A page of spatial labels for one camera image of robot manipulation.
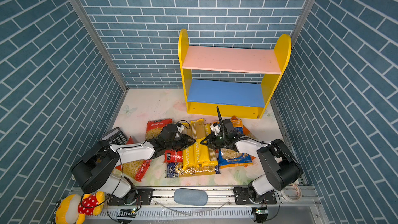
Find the orange pasta bag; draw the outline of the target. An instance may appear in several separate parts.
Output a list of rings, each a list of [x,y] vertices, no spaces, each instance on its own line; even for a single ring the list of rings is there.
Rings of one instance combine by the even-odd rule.
[[[238,119],[236,116],[231,117],[231,121],[233,122],[234,127],[241,128],[244,135],[257,140],[255,137],[244,125],[241,119]]]

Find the blue clear spaghetti bag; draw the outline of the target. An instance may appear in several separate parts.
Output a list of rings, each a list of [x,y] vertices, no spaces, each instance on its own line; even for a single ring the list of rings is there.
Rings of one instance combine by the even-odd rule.
[[[182,162],[166,164],[166,178],[217,175],[217,174],[221,174],[219,166],[210,166],[203,168],[186,167],[184,169]]]

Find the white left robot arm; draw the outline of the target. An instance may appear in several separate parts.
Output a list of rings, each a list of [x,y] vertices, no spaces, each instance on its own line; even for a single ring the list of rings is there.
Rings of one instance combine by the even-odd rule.
[[[166,150],[182,151],[196,143],[196,140],[183,134],[181,123],[171,123],[163,127],[155,138],[137,144],[110,144],[99,141],[89,149],[72,167],[72,175],[84,194],[98,191],[117,198],[134,195],[134,185],[113,170],[125,163],[151,160],[164,155]]]

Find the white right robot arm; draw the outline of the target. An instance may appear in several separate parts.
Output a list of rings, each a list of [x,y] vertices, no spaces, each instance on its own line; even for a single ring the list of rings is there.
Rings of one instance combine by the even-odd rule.
[[[303,173],[300,163],[282,140],[266,143],[240,134],[230,119],[215,122],[201,144],[211,149],[231,149],[259,159],[263,174],[248,185],[248,192],[254,201],[270,191],[283,190]]]

